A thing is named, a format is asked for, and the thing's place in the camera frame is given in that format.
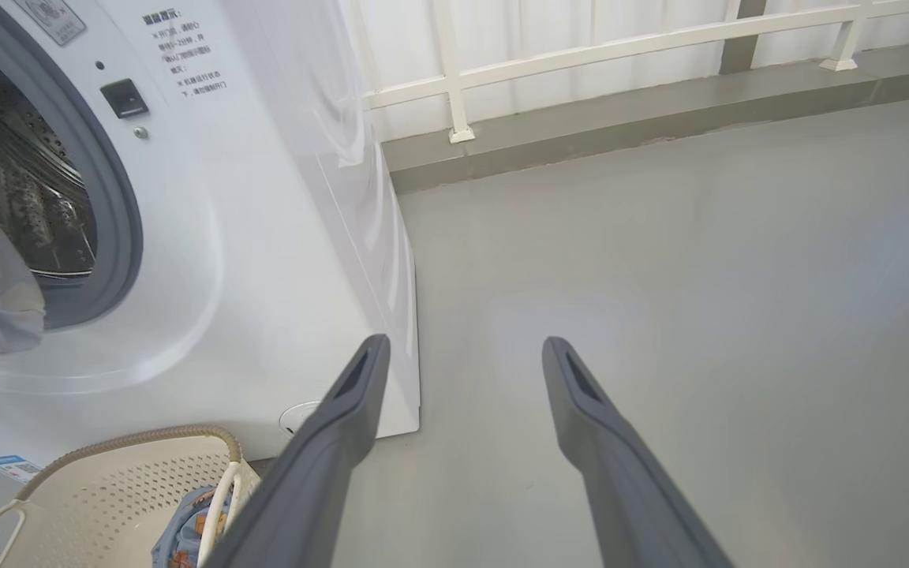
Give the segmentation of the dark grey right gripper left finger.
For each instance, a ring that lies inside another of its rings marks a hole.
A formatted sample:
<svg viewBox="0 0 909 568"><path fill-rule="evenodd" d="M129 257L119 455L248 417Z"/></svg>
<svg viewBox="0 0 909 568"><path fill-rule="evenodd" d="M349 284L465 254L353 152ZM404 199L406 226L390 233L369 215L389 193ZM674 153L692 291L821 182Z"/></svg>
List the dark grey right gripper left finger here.
<svg viewBox="0 0 909 568"><path fill-rule="evenodd" d="M385 334L358 346L204 567L331 566L351 474L376 442L390 355Z"/></svg>

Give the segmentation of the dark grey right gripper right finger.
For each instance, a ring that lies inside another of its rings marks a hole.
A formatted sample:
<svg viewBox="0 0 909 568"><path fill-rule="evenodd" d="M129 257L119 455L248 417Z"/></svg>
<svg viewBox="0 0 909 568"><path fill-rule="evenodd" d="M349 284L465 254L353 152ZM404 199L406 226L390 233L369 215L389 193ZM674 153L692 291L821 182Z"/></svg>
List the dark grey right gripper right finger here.
<svg viewBox="0 0 909 568"><path fill-rule="evenodd" d="M668 472L565 339L542 346L559 448L580 471L606 567L730 567Z"/></svg>

